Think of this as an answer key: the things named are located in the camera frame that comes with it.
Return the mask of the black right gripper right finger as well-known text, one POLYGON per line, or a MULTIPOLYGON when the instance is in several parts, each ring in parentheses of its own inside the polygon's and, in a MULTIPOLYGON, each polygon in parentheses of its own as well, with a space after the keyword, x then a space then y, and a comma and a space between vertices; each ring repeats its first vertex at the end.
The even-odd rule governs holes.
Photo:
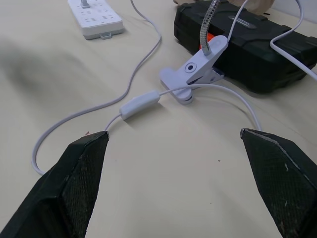
POLYGON ((317 238, 317 164, 293 141, 240 132, 253 176, 283 238, 317 238))

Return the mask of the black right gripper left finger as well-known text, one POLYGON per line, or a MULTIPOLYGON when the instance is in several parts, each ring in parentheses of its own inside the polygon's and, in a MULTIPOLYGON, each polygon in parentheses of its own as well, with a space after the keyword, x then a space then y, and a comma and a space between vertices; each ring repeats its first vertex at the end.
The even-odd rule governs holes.
POLYGON ((109 134, 68 145, 30 190, 0 238, 85 238, 99 192, 109 134))

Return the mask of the white clip-on gooseneck lamp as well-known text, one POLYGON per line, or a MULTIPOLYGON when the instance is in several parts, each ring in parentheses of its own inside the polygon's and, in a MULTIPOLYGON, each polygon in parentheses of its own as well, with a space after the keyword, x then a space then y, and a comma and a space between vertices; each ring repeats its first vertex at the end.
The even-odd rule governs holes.
POLYGON ((160 72, 161 84, 179 103, 186 105, 193 101, 193 90, 197 88, 214 88, 225 90, 223 86, 214 83, 223 79, 224 75, 213 69, 214 63, 228 47, 228 38, 223 35, 213 37, 207 42, 207 34, 211 20, 216 12, 220 0, 212 0, 200 29, 200 44, 197 51, 177 71, 164 68, 160 72))

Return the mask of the black plastic tool case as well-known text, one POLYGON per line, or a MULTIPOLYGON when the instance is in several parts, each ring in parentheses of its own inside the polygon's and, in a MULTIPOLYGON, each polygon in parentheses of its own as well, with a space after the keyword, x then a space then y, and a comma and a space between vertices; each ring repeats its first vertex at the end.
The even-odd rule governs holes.
MULTIPOLYGON (((194 55, 200 49, 200 29, 211 3, 197 1, 177 7, 174 36, 194 55)), ((209 36, 228 36, 239 7, 221 0, 209 27, 209 36)), ((215 62, 215 68, 248 90, 265 94, 303 79, 306 73, 270 47, 270 41, 291 28, 246 9, 240 13, 229 45, 215 62)), ((297 32, 275 42, 309 69, 317 64, 317 38, 297 32)))

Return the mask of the white power strip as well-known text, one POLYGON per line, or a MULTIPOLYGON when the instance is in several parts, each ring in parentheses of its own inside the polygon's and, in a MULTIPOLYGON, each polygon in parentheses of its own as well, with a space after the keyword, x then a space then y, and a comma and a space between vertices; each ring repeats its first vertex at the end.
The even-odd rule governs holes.
POLYGON ((85 39, 109 39, 124 32, 122 19, 106 0, 87 0, 87 9, 81 7, 81 0, 67 2, 85 39))

